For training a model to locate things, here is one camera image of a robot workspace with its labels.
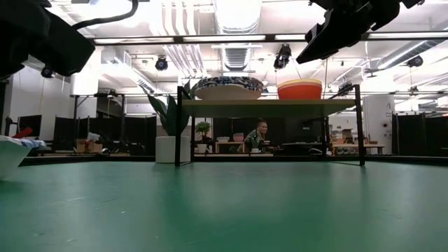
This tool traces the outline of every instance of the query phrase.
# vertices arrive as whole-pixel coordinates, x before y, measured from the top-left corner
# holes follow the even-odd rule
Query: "white planter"
[[[181,136],[181,162],[190,161],[190,137]],[[174,164],[176,152],[175,136],[158,136],[155,138],[155,161],[163,164]]]

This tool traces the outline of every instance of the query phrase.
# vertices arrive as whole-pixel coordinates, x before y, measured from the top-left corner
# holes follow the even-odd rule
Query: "orange bowl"
[[[315,79],[286,81],[277,90],[279,99],[321,99],[322,82]]]

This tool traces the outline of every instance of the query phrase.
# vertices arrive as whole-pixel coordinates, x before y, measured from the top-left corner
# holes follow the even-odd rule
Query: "table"
[[[334,148],[358,148],[358,144],[354,143],[334,143]],[[366,143],[364,144],[364,148],[376,148],[378,150],[378,154],[383,154],[384,145],[381,144],[370,144]]]
[[[366,162],[21,167],[0,251],[445,251],[448,169]]]
[[[355,90],[355,99],[333,99]],[[191,139],[195,135],[196,118],[279,118],[301,117],[306,120],[321,121],[321,152],[326,157],[329,145],[328,116],[355,106],[358,137],[364,139],[361,112],[361,91],[359,85],[349,85],[329,99],[317,100],[194,100],[183,86],[177,87],[176,145],[174,165],[181,166],[181,122],[183,113],[191,116]],[[365,163],[364,143],[359,142],[359,164]],[[195,142],[191,141],[190,160],[194,162]]]
[[[245,148],[244,142],[216,142],[215,143],[215,152],[216,153],[219,153],[219,146],[222,144],[224,144],[224,145],[225,144],[232,144],[232,145],[237,144],[238,146],[243,145],[243,153],[244,153],[244,148]]]

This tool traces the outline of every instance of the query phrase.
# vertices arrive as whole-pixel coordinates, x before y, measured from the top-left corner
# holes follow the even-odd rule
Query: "blue and white bowl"
[[[263,83],[252,77],[204,78],[197,84],[195,95],[203,100],[258,99]]]

